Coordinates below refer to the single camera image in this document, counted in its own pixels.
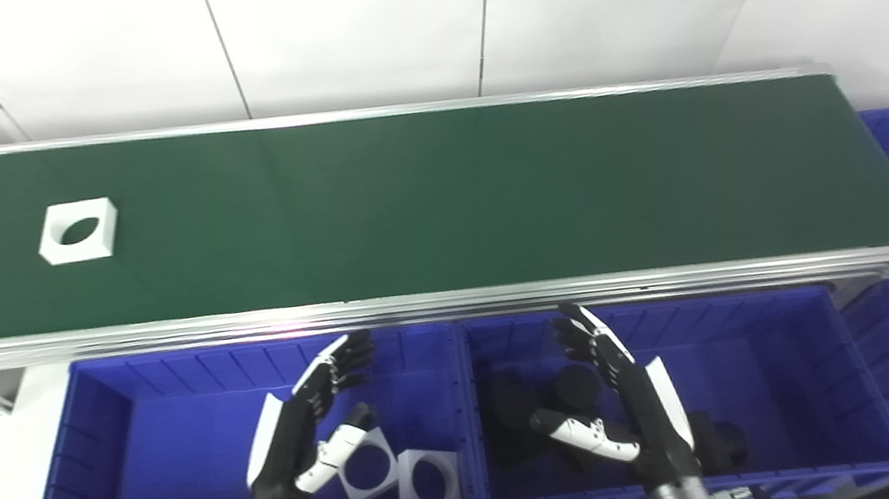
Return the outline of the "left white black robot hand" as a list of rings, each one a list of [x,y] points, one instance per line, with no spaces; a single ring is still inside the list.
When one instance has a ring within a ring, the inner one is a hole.
[[[316,439],[316,429],[338,394],[367,383],[360,371],[373,362],[373,348],[369,329],[353,331],[308,363],[291,395],[280,403],[264,461],[248,479],[248,499],[312,499],[347,463],[375,427],[375,410],[367,403],[355,404],[323,442]]]

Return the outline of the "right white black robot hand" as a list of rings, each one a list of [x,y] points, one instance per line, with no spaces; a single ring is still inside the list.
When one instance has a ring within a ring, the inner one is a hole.
[[[530,416],[534,432],[602,458],[631,466],[645,490],[674,487],[700,478],[693,434],[685,414],[672,417],[681,404],[675,393],[663,394],[654,385],[653,361],[642,367],[615,332],[587,306],[561,302],[551,327],[567,358],[585,361],[618,395],[629,432],[621,438],[608,433],[604,420],[585,422],[561,411],[539,408]]]

